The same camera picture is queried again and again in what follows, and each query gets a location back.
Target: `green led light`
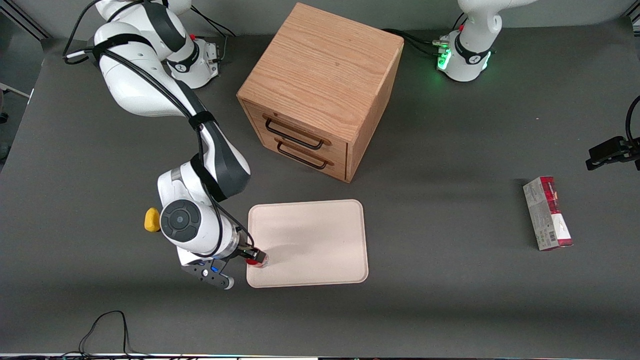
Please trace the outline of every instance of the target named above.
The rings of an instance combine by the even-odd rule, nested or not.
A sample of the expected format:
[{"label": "green led light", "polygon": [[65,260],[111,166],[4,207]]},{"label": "green led light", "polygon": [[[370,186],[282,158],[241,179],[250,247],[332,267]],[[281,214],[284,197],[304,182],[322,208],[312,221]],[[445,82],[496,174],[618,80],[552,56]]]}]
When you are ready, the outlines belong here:
[{"label": "green led light", "polygon": [[444,70],[447,68],[449,64],[449,60],[451,59],[451,50],[447,49],[444,54],[440,55],[440,59],[438,60],[438,67],[440,70]]},{"label": "green led light", "polygon": [[484,65],[482,65],[482,69],[486,69],[486,66],[489,64],[489,58],[491,57],[491,51],[486,55],[486,60],[484,61]]}]

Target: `drawer handle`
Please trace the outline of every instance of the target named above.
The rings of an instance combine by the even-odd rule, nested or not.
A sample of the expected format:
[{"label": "drawer handle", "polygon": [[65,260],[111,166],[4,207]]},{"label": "drawer handle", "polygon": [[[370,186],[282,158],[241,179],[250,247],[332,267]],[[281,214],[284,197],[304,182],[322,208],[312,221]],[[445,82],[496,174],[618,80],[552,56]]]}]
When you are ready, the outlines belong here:
[{"label": "drawer handle", "polygon": [[264,126],[267,128],[267,130],[269,130],[270,132],[272,132],[272,133],[274,133],[276,135],[280,135],[280,136],[282,136],[283,138],[285,138],[287,140],[291,140],[291,141],[293,141],[294,143],[296,143],[298,145],[304,146],[304,147],[306,147],[308,149],[318,150],[324,144],[324,140],[320,140],[320,142],[318,142],[317,145],[313,146],[310,143],[306,143],[306,142],[304,142],[302,140],[298,140],[298,139],[296,139],[296,138],[294,138],[292,136],[289,136],[289,135],[287,135],[287,134],[285,134],[285,133],[283,133],[281,131],[278,131],[278,130],[272,128],[272,127],[269,127],[269,125],[271,123],[272,123],[271,119],[267,119],[267,122],[264,124]]},{"label": "drawer handle", "polygon": [[308,166],[310,166],[310,167],[312,167],[312,168],[314,168],[316,170],[324,169],[326,167],[326,164],[328,163],[328,161],[325,160],[322,165],[318,166],[318,165],[316,165],[314,163],[310,163],[309,161],[304,160],[301,157],[295,156],[294,154],[291,154],[290,152],[286,152],[286,151],[282,150],[281,146],[282,146],[282,142],[278,142],[278,152],[280,154],[283,154],[284,156],[288,156],[288,157],[292,158],[293,160],[298,160],[299,162],[301,162],[301,163],[303,163],[305,165],[308,165]]}]

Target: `drawer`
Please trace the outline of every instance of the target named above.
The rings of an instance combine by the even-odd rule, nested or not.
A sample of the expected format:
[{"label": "drawer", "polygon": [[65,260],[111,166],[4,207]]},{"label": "drawer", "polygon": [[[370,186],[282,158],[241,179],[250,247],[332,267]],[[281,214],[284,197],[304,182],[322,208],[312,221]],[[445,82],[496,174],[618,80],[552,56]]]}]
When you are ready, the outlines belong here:
[{"label": "drawer", "polygon": [[275,117],[272,111],[260,109],[252,104],[245,104],[253,126],[260,133],[263,141],[268,138],[279,137],[289,144],[297,145],[322,159],[332,160],[336,163],[346,163],[347,143],[329,136],[314,134],[312,129],[304,129],[299,125]]},{"label": "drawer", "polygon": [[301,163],[320,172],[324,172],[336,179],[342,181],[345,180],[346,165],[343,161],[337,162],[322,158],[317,154],[312,154],[308,149],[300,147],[295,143],[291,143],[278,136],[262,136],[263,144],[267,149],[284,155],[297,163]]}]

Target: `cardboard box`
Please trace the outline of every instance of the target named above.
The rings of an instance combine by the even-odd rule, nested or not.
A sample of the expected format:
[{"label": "cardboard box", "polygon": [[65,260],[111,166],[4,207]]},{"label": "cardboard box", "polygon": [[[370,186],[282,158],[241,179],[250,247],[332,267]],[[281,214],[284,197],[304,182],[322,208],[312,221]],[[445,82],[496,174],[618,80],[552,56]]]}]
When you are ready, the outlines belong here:
[{"label": "cardboard box", "polygon": [[558,208],[558,194],[553,176],[541,176],[523,186],[524,195],[538,248],[541,251],[573,245],[571,235]]}]

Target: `wooden box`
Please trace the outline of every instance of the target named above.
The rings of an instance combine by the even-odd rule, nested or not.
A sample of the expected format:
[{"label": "wooden box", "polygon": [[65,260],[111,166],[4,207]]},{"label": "wooden box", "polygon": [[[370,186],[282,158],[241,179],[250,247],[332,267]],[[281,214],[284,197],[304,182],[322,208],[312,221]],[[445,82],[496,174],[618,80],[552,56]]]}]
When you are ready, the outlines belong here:
[{"label": "wooden box", "polygon": [[387,107],[403,44],[298,3],[237,96],[267,149],[349,183]]}]

